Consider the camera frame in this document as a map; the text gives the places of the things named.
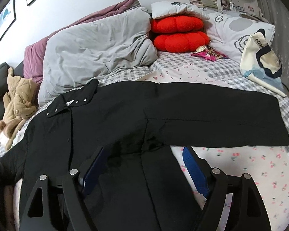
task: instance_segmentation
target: silver screw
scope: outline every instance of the silver screw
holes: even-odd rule
[[[251,178],[251,175],[248,174],[248,173],[245,173],[245,174],[244,174],[244,178],[249,180],[249,179]]]
[[[77,169],[75,169],[75,168],[73,168],[73,169],[71,169],[70,170],[70,175],[75,175],[75,174],[77,174],[78,173],[78,170]]]
[[[216,174],[216,175],[221,173],[221,171],[218,168],[212,169],[212,172],[213,172],[213,174]]]
[[[45,180],[47,178],[47,175],[41,175],[40,180]]]

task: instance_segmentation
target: beige plush toy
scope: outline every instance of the beige plush toy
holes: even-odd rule
[[[13,76],[8,69],[8,92],[3,97],[5,113],[0,121],[0,144],[9,150],[17,132],[27,119],[34,115],[36,106],[32,105],[37,84],[32,79]]]

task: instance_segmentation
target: stack of books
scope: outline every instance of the stack of books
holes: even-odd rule
[[[217,0],[190,0],[190,3],[200,8],[215,8],[217,9]]]

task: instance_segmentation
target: stuffed animal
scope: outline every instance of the stuffed animal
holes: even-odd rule
[[[210,38],[204,32],[203,21],[193,16],[170,16],[151,21],[151,30],[158,35],[154,46],[160,51],[184,53],[208,45]]]
[[[32,79],[13,76],[13,69],[8,69],[8,92],[3,97],[5,113],[0,121],[0,144],[9,150],[16,133],[23,124],[34,115],[36,106],[32,100],[37,89],[37,84]]]

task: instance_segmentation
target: curtain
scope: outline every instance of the curtain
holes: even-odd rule
[[[275,25],[272,49],[283,65],[281,80],[289,89],[289,11],[281,0],[258,0],[263,17]]]

